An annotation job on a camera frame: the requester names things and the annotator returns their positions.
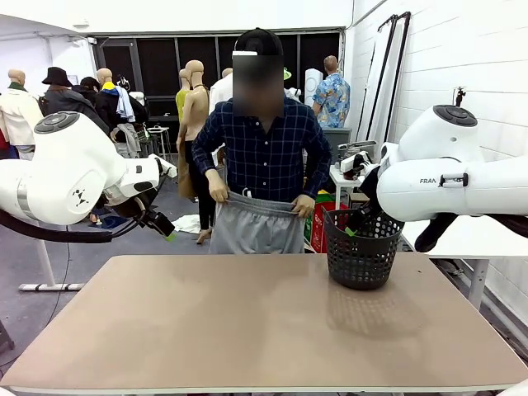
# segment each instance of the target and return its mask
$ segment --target beige table top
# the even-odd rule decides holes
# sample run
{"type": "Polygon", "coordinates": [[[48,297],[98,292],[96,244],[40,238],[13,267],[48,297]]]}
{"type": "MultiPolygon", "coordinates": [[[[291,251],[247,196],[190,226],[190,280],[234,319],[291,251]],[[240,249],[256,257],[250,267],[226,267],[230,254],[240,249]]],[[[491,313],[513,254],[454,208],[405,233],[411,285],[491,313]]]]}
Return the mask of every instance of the beige table top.
{"type": "Polygon", "coordinates": [[[66,394],[502,389],[528,378],[427,260],[381,290],[328,279],[326,256],[114,257],[3,378],[66,394]]]}

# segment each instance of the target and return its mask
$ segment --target robot logo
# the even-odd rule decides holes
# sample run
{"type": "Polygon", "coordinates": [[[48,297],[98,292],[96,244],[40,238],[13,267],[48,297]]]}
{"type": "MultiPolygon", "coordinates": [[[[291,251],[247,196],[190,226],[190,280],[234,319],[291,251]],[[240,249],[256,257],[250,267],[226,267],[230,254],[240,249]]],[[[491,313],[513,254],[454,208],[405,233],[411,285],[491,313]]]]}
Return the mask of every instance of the robot logo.
{"type": "Polygon", "coordinates": [[[72,196],[77,196],[78,199],[79,199],[79,202],[75,205],[76,207],[79,207],[80,205],[84,204],[84,203],[89,203],[87,200],[84,200],[83,199],[83,192],[84,190],[80,191],[80,190],[75,190],[72,194],[72,196]]]}

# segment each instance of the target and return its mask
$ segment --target black laundry basket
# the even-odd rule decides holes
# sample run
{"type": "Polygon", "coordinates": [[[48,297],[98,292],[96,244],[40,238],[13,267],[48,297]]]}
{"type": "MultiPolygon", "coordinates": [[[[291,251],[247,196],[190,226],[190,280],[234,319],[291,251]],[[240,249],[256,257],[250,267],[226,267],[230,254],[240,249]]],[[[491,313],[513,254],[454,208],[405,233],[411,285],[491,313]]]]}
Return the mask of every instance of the black laundry basket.
{"type": "Polygon", "coordinates": [[[323,209],[328,272],[341,285],[373,290],[389,278],[403,222],[382,213],[351,237],[344,230],[348,217],[360,205],[352,204],[355,209],[349,210],[323,209]]]}

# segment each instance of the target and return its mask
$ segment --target white desk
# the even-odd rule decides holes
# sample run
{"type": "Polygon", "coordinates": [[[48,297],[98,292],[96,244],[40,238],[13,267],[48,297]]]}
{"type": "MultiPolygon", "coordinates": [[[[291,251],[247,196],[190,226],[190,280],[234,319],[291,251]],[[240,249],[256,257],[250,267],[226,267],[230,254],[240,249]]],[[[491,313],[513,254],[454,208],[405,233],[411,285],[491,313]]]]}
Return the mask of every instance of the white desk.
{"type": "Polygon", "coordinates": [[[168,126],[154,126],[153,128],[148,128],[147,131],[150,134],[159,134],[161,136],[163,159],[165,161],[168,161],[167,160],[167,154],[165,153],[165,139],[163,138],[163,137],[167,138],[167,144],[168,144],[168,147],[169,147],[168,153],[170,154],[171,153],[171,149],[170,149],[171,140],[170,140],[170,137],[168,135],[168,126]]]}
{"type": "MultiPolygon", "coordinates": [[[[406,223],[402,236],[415,250],[416,238],[429,221],[406,223]]],[[[528,257],[528,239],[513,233],[497,221],[487,217],[460,216],[445,231],[436,246],[425,253],[429,258],[459,258],[476,260],[469,289],[469,301],[480,307],[489,260],[492,258],[528,257]]]]}
{"type": "Polygon", "coordinates": [[[339,210],[341,204],[341,189],[359,187],[361,185],[361,177],[358,180],[347,180],[341,171],[336,169],[334,164],[330,167],[330,177],[336,185],[336,210],[339,210]]]}

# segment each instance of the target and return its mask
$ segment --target green hat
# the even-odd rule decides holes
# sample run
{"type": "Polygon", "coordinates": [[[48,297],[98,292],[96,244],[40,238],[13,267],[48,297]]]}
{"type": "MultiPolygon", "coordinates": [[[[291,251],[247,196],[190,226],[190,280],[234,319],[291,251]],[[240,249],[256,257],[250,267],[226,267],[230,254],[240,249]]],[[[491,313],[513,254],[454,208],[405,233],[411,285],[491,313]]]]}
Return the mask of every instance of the green hat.
{"type": "Polygon", "coordinates": [[[287,68],[284,68],[284,80],[287,80],[291,77],[291,73],[288,71],[287,68]]]}

